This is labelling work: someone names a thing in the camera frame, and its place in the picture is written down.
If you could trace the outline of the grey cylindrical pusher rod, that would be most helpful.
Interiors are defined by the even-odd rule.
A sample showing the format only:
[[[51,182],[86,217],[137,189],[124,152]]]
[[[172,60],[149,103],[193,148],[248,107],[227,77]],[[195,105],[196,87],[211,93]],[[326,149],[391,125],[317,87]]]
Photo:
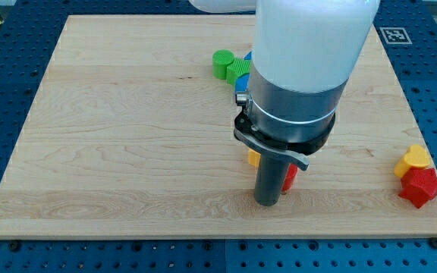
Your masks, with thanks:
[[[277,203],[290,164],[262,155],[256,174],[254,199],[261,206],[273,206]]]

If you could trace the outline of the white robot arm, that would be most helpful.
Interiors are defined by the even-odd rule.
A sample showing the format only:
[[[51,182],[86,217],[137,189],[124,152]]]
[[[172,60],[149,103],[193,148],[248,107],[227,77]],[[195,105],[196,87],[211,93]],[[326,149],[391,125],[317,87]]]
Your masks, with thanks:
[[[247,88],[234,136],[260,155],[254,190],[262,206],[277,203],[291,165],[334,127],[341,94],[379,8],[377,0],[190,0],[209,13],[253,11],[255,34]]]

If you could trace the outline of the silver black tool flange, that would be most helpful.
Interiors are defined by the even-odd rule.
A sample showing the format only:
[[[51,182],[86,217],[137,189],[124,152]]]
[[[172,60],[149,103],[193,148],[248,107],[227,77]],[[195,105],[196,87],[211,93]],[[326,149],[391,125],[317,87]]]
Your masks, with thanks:
[[[315,92],[288,89],[250,67],[247,89],[236,93],[241,112],[234,137],[260,154],[267,168],[296,165],[308,169],[335,124],[346,81]]]

